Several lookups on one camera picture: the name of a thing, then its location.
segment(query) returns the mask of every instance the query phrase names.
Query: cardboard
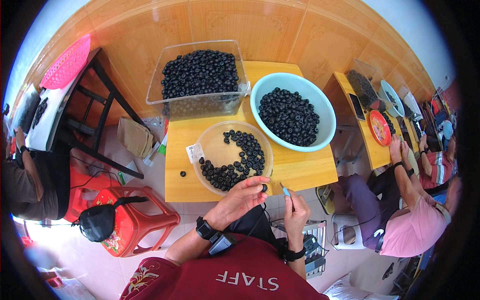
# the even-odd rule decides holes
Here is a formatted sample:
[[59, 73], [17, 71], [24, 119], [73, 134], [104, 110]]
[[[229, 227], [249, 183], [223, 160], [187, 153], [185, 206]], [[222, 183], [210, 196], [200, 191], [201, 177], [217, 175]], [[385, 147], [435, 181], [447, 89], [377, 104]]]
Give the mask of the cardboard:
[[132, 119], [121, 117], [117, 130], [117, 140], [138, 158], [144, 159], [152, 152], [156, 142], [149, 130]]

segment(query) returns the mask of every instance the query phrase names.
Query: striped shirt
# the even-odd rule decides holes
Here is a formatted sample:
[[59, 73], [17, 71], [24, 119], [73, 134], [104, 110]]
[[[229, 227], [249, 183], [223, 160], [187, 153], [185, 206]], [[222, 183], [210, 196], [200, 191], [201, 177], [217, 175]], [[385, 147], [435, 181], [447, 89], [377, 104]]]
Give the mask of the striped shirt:
[[424, 189], [432, 189], [445, 183], [452, 176], [453, 161], [451, 161], [445, 152], [427, 153], [429, 163], [432, 165], [432, 176], [428, 176], [423, 171], [421, 157], [417, 161], [420, 171], [420, 183]]

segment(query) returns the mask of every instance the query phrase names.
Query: brown shirt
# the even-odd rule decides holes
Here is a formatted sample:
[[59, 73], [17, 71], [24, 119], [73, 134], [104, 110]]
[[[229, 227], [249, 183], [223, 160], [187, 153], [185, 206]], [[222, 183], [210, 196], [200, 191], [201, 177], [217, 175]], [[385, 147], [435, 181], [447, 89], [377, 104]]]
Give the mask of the brown shirt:
[[12, 214], [24, 220], [56, 220], [58, 217], [58, 200], [55, 187], [43, 162], [34, 161], [43, 186], [43, 196], [36, 198], [33, 177], [16, 162], [2, 162], [1, 180], [5, 189]]

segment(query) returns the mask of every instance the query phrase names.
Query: maroon shirt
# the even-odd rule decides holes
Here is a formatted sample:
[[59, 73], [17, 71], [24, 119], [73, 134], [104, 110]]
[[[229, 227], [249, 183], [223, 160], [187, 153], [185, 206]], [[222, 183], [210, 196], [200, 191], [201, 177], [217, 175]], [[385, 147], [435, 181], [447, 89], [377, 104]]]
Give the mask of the maroon shirt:
[[446, 152], [427, 153], [429, 163], [432, 165], [432, 176], [428, 176], [423, 171], [421, 157], [417, 163], [419, 165], [420, 183], [424, 189], [432, 189], [445, 183], [452, 176], [453, 161], [448, 158]]
[[142, 260], [121, 300], [328, 300], [278, 258], [275, 248], [249, 237], [225, 253], [181, 266], [159, 257]]

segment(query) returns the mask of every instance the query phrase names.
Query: red plastic stool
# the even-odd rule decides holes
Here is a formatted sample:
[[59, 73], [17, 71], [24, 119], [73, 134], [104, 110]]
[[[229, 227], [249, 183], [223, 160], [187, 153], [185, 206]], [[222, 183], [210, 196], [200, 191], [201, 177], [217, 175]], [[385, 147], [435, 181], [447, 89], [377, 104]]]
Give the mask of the red plastic stool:
[[[147, 251], [155, 251], [167, 239], [173, 228], [180, 223], [180, 216], [176, 211], [170, 210], [152, 192], [152, 188], [111, 187], [100, 191], [94, 201], [95, 205], [113, 204], [121, 197], [146, 196], [163, 212], [161, 215], [148, 216], [138, 211], [132, 204], [117, 207], [115, 214], [115, 228], [110, 238], [104, 240], [102, 245], [115, 257], [129, 257]], [[150, 232], [165, 229], [160, 239], [153, 247], [143, 248], [138, 243]]]
[[[70, 187], [83, 185], [85, 182], [90, 180], [90, 178], [91, 176], [78, 173], [70, 166]], [[68, 209], [63, 219], [73, 222], [78, 219], [82, 211], [88, 208], [88, 201], [82, 198], [83, 189], [101, 191], [102, 189], [110, 186], [120, 186], [120, 183], [115, 179], [110, 180], [110, 177], [105, 175], [105, 173], [101, 173], [100, 176], [91, 178], [91, 180], [84, 186], [70, 189]]]

